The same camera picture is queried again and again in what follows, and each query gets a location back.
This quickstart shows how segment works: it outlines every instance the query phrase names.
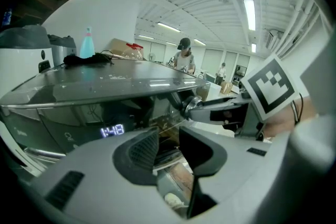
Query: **plastic container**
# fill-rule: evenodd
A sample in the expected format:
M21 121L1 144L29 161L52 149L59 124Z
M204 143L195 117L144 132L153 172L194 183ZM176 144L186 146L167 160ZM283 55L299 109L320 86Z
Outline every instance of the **plastic container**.
M95 55L95 53L91 34L91 27L88 27L82 46L80 47L79 57L85 59L90 58L93 55Z
M127 60L142 60L142 51L143 47L138 44L126 44L129 48L124 50L121 54L124 59Z

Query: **person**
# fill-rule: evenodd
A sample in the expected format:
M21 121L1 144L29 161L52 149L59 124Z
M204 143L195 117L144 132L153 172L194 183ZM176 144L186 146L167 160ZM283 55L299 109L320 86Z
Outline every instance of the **person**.
M219 85L222 83L223 78L225 78L225 63L222 63L222 66L219 68L218 72L216 73L216 80L215 84Z
M180 51L174 56L174 68L193 74L195 72L195 59L191 53L190 39L182 38L177 49Z

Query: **shoe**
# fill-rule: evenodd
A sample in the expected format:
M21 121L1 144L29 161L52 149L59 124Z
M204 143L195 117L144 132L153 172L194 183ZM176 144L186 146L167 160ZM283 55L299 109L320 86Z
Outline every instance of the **shoe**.
M164 196L164 200L173 209L184 205L184 202L182 202L178 196L172 193L166 194Z

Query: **blue spray bottle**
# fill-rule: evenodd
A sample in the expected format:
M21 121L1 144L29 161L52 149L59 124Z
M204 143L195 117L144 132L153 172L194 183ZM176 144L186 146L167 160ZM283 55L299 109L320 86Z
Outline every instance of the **blue spray bottle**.
M95 53L94 53L94 45L93 45L92 34L91 34L91 27L88 27L85 38L82 42L82 46L80 47L79 56L80 58L85 59L93 55L95 55Z

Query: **blue light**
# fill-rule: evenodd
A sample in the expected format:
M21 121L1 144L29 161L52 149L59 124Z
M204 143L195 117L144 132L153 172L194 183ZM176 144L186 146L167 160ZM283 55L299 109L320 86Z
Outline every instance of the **blue light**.
M125 132L124 126L122 124L117 124L115 126L101 128L100 133L103 137L120 135Z

